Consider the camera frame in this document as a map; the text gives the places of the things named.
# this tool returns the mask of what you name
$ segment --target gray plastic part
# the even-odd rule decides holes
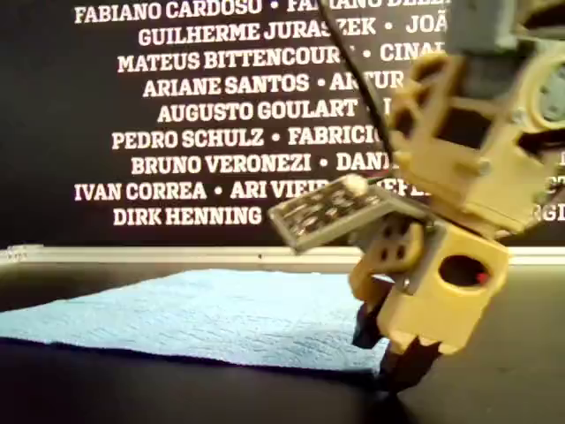
[[[516,0],[453,0],[445,50],[449,54],[496,55],[516,49]]]
[[[370,185],[366,193],[352,193],[338,178],[324,187],[285,201],[268,211],[268,216],[284,243],[300,254],[324,246],[359,230],[391,212],[400,212],[414,219],[425,220],[429,212],[425,205],[404,199],[377,185]],[[335,193],[346,192],[345,197]],[[339,202],[351,203],[347,208]],[[338,213],[328,218],[328,211]]]
[[[565,120],[565,64],[557,68],[544,84],[540,97],[540,112],[550,122]]]

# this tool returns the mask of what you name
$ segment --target blue paper towel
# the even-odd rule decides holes
[[[265,367],[378,370],[346,275],[211,269],[0,314],[0,337]]]

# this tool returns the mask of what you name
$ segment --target cable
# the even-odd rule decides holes
[[[363,77],[363,73],[359,70],[358,64],[355,63],[352,55],[350,54],[347,47],[343,42],[342,33],[336,24],[335,18],[332,16],[332,11],[330,10],[328,0],[317,0],[318,8],[320,10],[320,15],[328,26],[328,31],[330,33],[330,38],[334,45],[339,49],[343,61],[347,69],[353,74],[353,77],[358,83],[358,89],[361,93],[361,98],[363,103],[369,109],[369,117],[373,121],[374,128],[379,135],[380,142],[382,143],[385,154],[388,157],[389,172],[393,169],[393,148],[390,144],[390,134],[388,131],[387,123],[385,122],[384,115],[380,110],[380,105],[382,103],[381,98],[377,94],[377,90],[374,86],[367,83],[366,79]],[[371,178],[369,181],[380,181],[385,177]]]

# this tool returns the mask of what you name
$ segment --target black surface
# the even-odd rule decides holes
[[[0,309],[96,292],[182,265],[82,265],[82,276],[80,268],[0,269]],[[0,341],[0,422],[559,423],[565,416],[564,271],[513,269],[468,348],[441,358],[417,388],[401,395],[401,404],[377,402],[362,374],[275,373]]]
[[[0,372],[10,423],[378,422],[373,397],[348,384],[240,367],[0,342]]]

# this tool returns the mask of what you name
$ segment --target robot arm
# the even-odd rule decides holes
[[[447,54],[413,63],[386,124],[328,1],[318,1],[358,80],[389,169],[396,163],[399,176],[430,193],[431,202],[346,176],[273,207],[269,216],[296,252],[354,236],[352,244],[364,251],[350,273],[353,294],[364,302],[354,343],[372,348],[388,338],[380,381],[385,390],[404,390],[439,356],[464,348],[506,280],[508,252],[495,234],[528,227],[536,196],[555,173],[552,152],[565,147],[565,31],[554,24],[555,7],[565,1],[452,0]],[[554,21],[540,19],[539,11]],[[405,227],[401,236],[384,234],[389,221]],[[381,256],[401,249],[397,260]]]

